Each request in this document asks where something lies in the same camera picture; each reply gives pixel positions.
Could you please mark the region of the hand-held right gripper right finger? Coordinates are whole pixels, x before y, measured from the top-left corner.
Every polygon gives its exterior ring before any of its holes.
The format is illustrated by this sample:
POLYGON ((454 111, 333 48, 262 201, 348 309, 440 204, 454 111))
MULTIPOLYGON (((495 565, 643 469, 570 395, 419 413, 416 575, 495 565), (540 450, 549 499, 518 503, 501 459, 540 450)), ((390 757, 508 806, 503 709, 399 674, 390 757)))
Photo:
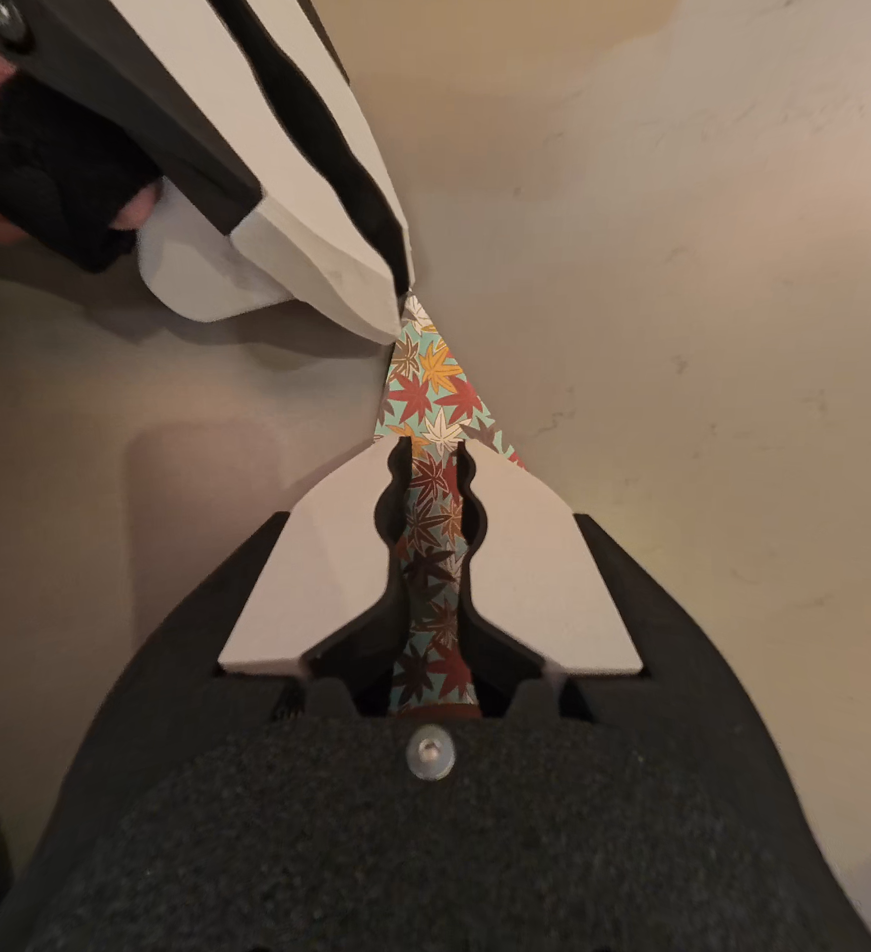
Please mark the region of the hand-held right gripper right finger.
POLYGON ((458 445, 462 657, 479 681, 564 681, 643 671, 572 509, 478 441, 458 445))

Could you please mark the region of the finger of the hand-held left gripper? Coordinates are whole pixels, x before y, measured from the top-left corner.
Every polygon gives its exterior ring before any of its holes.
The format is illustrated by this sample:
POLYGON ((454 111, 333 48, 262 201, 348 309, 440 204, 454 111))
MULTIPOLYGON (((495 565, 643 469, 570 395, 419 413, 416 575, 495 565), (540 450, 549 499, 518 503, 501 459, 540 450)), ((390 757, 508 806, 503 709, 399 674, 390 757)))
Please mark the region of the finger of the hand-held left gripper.
POLYGON ((334 324, 379 344, 401 328, 382 256, 280 125, 257 69, 257 2, 115 2, 246 170, 251 208, 220 225, 243 259, 334 324))
POLYGON ((396 295, 415 278, 408 224, 345 66, 313 2, 257 2, 257 69, 288 137, 390 268, 396 295))

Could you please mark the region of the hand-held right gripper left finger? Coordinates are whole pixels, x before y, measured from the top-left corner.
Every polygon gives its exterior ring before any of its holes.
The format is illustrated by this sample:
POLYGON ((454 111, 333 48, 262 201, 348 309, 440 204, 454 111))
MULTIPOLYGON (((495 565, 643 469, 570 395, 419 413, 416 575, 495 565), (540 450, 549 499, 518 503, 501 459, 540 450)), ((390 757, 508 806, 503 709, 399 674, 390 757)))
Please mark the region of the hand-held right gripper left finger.
POLYGON ((396 548, 412 470, 411 439, 388 436, 300 498, 218 656, 225 672, 375 681, 391 671, 410 620, 396 548))

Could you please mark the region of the leaf-patterned origami paper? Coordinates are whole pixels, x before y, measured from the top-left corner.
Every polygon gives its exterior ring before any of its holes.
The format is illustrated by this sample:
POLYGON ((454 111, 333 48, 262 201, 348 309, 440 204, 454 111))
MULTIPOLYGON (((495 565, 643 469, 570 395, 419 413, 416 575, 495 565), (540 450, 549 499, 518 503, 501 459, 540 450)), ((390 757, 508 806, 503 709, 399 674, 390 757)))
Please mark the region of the leaf-patterned origami paper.
POLYGON ((394 664, 390 713, 417 720, 481 716, 457 634, 458 592, 468 544, 457 486, 457 446, 477 441, 522 465, 494 415, 414 293, 406 298, 383 387, 374 438, 412 443, 406 525, 396 546, 410 596, 406 647, 394 664))

